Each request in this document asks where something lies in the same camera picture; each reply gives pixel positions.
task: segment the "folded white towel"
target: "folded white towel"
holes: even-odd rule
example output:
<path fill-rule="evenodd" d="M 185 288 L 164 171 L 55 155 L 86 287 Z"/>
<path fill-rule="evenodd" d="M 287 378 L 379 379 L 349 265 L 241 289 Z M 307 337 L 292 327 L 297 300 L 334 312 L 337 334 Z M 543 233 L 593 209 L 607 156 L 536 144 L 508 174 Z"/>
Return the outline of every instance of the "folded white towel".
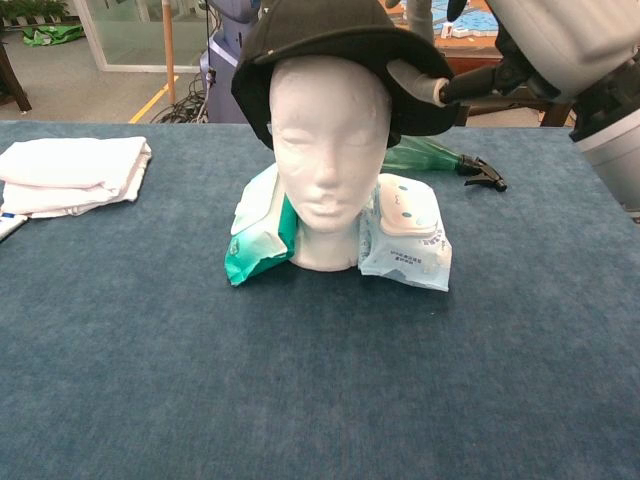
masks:
<path fill-rule="evenodd" d="M 134 201 L 150 158 L 144 137 L 14 143 L 0 155 L 0 179 L 6 182 L 2 209 L 56 217 Z"/>

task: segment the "mannequin head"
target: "mannequin head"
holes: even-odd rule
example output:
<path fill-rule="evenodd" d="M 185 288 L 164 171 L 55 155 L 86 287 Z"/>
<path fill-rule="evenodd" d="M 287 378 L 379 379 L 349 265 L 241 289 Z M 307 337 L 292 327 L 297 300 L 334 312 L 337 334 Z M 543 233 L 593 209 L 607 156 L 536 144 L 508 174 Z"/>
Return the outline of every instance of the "mannequin head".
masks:
<path fill-rule="evenodd" d="M 283 60 L 270 107 L 278 171 L 302 223 L 320 233 L 351 228 L 387 148 L 391 101 L 382 82 L 338 57 Z"/>

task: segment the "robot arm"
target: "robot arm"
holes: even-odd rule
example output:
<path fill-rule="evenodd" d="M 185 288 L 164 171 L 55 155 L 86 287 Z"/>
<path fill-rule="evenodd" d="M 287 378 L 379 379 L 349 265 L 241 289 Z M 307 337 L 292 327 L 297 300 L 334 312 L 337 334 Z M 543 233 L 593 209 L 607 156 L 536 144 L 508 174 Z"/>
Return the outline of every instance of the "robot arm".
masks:
<path fill-rule="evenodd" d="M 466 0 L 450 0 L 450 21 Z M 406 89 L 448 104 L 526 84 L 540 98 L 575 102 L 571 138 L 614 197 L 640 224 L 640 2 L 487 0 L 499 23 L 496 67 L 450 82 L 388 69 Z"/>

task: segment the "floor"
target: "floor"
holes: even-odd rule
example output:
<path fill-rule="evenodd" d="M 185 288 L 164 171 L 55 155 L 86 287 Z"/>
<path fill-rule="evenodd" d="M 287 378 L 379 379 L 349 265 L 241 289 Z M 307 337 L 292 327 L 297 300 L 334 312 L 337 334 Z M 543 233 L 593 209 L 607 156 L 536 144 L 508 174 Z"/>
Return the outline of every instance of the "floor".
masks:
<path fill-rule="evenodd" d="M 13 69 L 33 110 L 22 114 L 15 103 L 0 106 L 0 120 L 126 123 L 166 84 L 161 73 L 106 73 L 97 69 L 86 39 L 51 47 L 28 47 L 20 33 L 3 37 Z M 176 97 L 186 96 L 193 74 L 180 74 Z M 167 95 L 139 120 L 149 123 L 168 106 Z M 539 125 L 535 110 L 518 109 L 472 117 L 469 126 Z"/>

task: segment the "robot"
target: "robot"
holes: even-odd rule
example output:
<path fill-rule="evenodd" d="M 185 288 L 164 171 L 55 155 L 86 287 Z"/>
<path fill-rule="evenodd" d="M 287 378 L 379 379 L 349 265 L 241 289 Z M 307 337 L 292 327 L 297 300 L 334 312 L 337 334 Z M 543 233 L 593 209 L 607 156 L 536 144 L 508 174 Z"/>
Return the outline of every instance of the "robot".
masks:
<path fill-rule="evenodd" d="M 216 71 L 210 121 L 244 122 L 230 94 L 233 62 L 258 18 L 256 0 L 208 0 L 222 13 L 224 33 L 210 44 Z M 499 24 L 503 60 L 447 79 L 433 79 L 397 60 L 389 73 L 425 102 L 447 105 L 526 84 L 535 95 L 574 103 L 570 134 L 616 200 L 640 225 L 640 4 L 638 0 L 486 0 Z M 450 0 L 453 22 L 467 0 Z"/>

